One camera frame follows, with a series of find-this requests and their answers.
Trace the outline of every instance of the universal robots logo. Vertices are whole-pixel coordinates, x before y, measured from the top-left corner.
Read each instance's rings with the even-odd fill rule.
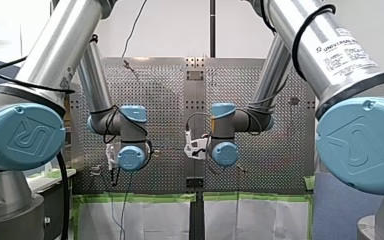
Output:
[[[8,148],[28,155],[44,155],[55,128],[31,118],[24,118],[13,134]]]

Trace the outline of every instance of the sticker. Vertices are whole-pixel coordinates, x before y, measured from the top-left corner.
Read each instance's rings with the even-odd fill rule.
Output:
[[[351,32],[345,28],[337,28],[336,32],[341,36],[351,36]]]
[[[333,83],[340,83],[356,69],[375,67],[369,55],[351,36],[338,36],[315,48],[323,72]]]

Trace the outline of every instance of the light blue cover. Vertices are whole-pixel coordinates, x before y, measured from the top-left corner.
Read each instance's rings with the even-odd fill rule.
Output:
[[[96,133],[95,129],[93,129],[93,127],[92,127],[92,116],[89,116],[87,118],[86,127],[87,127],[87,130],[89,130],[89,132]]]
[[[145,153],[135,146],[127,146],[118,153],[118,165],[127,172],[139,170],[145,162]]]
[[[235,113],[236,105],[233,103],[214,103],[211,107],[213,118],[222,118]]]
[[[61,117],[36,104],[0,110],[0,170],[30,170],[51,161],[65,142]]]
[[[127,105],[120,107],[121,112],[130,120],[145,123],[146,122],[146,108],[138,105]]]
[[[316,145],[339,180],[384,195],[384,98],[352,98],[333,106],[319,122]]]
[[[213,149],[212,157],[218,165],[230,167],[238,161],[238,146],[231,142],[217,144]]]

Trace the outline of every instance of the aluminum tube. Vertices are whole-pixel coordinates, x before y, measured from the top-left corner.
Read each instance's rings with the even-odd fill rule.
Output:
[[[80,82],[91,113],[110,109],[113,105],[98,46],[92,41],[86,48],[78,69]]]
[[[268,0],[264,4],[266,15],[290,52],[305,19],[324,5],[320,0]],[[317,16],[306,29],[297,59],[323,111],[379,84],[381,81],[374,83],[373,77],[384,73],[330,12]],[[370,78],[365,84],[357,84]]]
[[[93,31],[102,17],[98,0],[62,0],[16,79],[52,88],[68,88]],[[64,94],[34,90],[61,104]]]
[[[256,110],[266,110],[276,105],[277,97],[272,97],[285,83],[291,69],[291,54],[283,43],[282,38],[276,34],[270,47],[267,60],[264,63],[260,79],[257,83],[250,107]]]

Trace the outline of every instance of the black pole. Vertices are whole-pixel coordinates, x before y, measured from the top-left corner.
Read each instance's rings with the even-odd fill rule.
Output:
[[[216,0],[210,0],[210,57],[216,57]]]

